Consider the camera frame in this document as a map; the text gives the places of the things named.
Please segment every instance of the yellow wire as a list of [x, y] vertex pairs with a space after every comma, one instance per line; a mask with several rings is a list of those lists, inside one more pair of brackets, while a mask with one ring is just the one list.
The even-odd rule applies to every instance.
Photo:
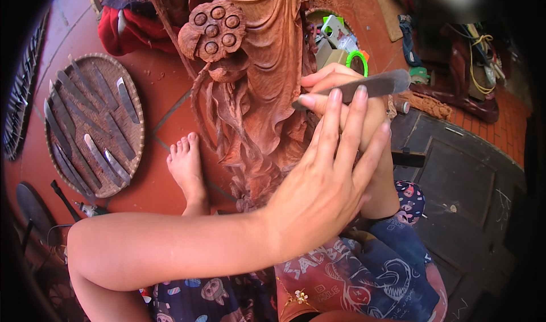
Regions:
[[486, 41], [492, 41], [493, 37], [491, 35], [489, 35], [489, 34], [486, 34], [486, 35], [480, 36], [480, 38], [476, 42], [474, 42], [473, 44], [471, 44], [470, 42], [468, 43], [470, 45], [470, 76], [472, 77], [472, 81], [474, 82], [474, 85], [476, 86], [478, 91], [480, 91], [481, 93], [483, 93], [485, 95], [488, 95], [491, 92], [493, 92], [493, 90], [495, 89], [495, 86], [493, 86], [493, 88], [487, 88], [487, 87], [483, 87], [480, 84], [478, 84], [478, 82], [474, 78], [474, 67], [473, 67], [473, 64], [472, 64], [472, 47], [475, 46], [475, 45], [478, 45], [483, 39], [485, 39]]

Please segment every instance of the electrical cable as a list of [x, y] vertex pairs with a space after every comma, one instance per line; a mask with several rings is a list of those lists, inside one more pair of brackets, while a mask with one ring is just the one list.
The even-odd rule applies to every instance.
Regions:
[[473, 67], [473, 63], [472, 63], [472, 47], [474, 47], [475, 45], [478, 45], [483, 39], [485, 39], [486, 41], [492, 41], [493, 37], [491, 35], [489, 35], [489, 34], [485, 34], [485, 35], [480, 36], [480, 38], [476, 42], [474, 42], [473, 44], [470, 43], [470, 42], [468, 43], [470, 45], [470, 76], [472, 77], [472, 81], [473, 81], [474, 85], [476, 86], [476, 88], [478, 89], [478, 91], [480, 91], [482, 94], [488, 95], [491, 92], [493, 92], [493, 90], [495, 89], [495, 86], [493, 86], [492, 88], [487, 88], [487, 87], [483, 87], [480, 84], [478, 84], [478, 82], [474, 78], [474, 67]]
[[40, 271], [40, 269], [45, 265], [45, 263], [47, 262], [49, 257], [51, 257], [51, 255], [53, 254], [53, 247], [49, 246], [49, 235], [50, 235], [51, 231], [58, 228], [58, 227], [70, 227], [72, 225], [73, 224], [55, 225], [55, 226], [53, 226], [52, 228], [49, 229], [49, 231], [47, 232], [47, 237], [46, 237], [46, 243], [47, 243], [47, 247], [49, 248], [49, 253], [47, 254], [47, 257], [45, 257], [43, 263], [38, 267], [36, 272]]

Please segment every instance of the flower pendant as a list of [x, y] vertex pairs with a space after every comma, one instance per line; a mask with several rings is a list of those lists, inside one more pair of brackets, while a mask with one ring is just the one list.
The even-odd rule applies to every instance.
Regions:
[[309, 296], [307, 296], [303, 291], [296, 290], [295, 294], [297, 298], [297, 303], [299, 304], [307, 302], [307, 298], [309, 298]]

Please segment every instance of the fingernail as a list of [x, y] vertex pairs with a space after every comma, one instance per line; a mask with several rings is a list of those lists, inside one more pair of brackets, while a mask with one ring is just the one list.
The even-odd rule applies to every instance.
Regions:
[[297, 97], [297, 102], [312, 110], [315, 107], [316, 100], [311, 96], [300, 94], [300, 96]]
[[368, 98], [368, 87], [365, 85], [359, 85], [355, 94], [357, 99], [366, 100]]
[[332, 89], [332, 91], [330, 91], [330, 96], [332, 97], [332, 100], [341, 100], [341, 90], [338, 88]]

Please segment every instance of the carved stem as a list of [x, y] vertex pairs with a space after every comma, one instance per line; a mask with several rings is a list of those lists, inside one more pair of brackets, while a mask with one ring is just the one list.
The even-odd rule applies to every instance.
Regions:
[[212, 138], [210, 137], [210, 134], [208, 133], [208, 130], [205, 125], [205, 120], [203, 119], [203, 113], [201, 111], [201, 106], [199, 105], [199, 92], [201, 91], [201, 87], [203, 84], [203, 81], [205, 80], [206, 76], [208, 76], [208, 69], [210, 68], [211, 63], [207, 63], [205, 67], [202, 68], [201, 71], [197, 74], [197, 77], [195, 78], [193, 82], [192, 89], [190, 90], [190, 97], [191, 97], [191, 107], [192, 112], [197, 118], [197, 125], [199, 125], [199, 128], [201, 129], [201, 134], [203, 136], [203, 140], [205, 141], [205, 144], [214, 150], [216, 152], [217, 146], [212, 141]]

